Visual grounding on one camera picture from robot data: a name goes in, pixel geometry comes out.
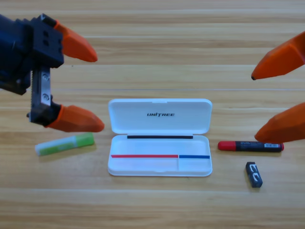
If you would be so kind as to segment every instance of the green glue stick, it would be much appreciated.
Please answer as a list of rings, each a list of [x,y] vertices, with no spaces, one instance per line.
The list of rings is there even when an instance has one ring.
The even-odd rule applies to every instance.
[[[58,153],[60,151],[90,146],[94,144],[93,133],[85,133],[77,136],[66,137],[62,139],[44,142],[35,146],[38,156]]]

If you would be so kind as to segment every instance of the glue stick cap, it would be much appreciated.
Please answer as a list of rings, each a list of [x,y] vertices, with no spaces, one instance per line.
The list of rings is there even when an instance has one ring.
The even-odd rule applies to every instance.
[[[77,147],[90,146],[94,144],[93,133],[85,133],[75,136]]]

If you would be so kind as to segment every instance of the table surface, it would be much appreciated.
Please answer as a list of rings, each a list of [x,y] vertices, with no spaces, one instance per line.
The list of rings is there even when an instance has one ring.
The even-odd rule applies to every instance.
[[[304,141],[282,153],[217,150],[254,140],[273,115],[303,102],[305,68],[252,81],[269,50],[303,32],[303,0],[1,0],[11,19],[46,13],[83,35],[99,60],[65,58],[54,101],[95,112],[95,146],[37,157],[34,146],[74,135],[30,124],[30,92],[1,91],[1,229],[305,228]],[[213,103],[208,177],[114,177],[107,103],[206,98]],[[263,178],[252,189],[246,162]]]

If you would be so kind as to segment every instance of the black stripe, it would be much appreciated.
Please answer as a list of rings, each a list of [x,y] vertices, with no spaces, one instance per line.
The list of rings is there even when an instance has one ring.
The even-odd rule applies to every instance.
[[[174,136],[174,135],[128,135],[127,138],[179,138],[193,139],[193,136]]]

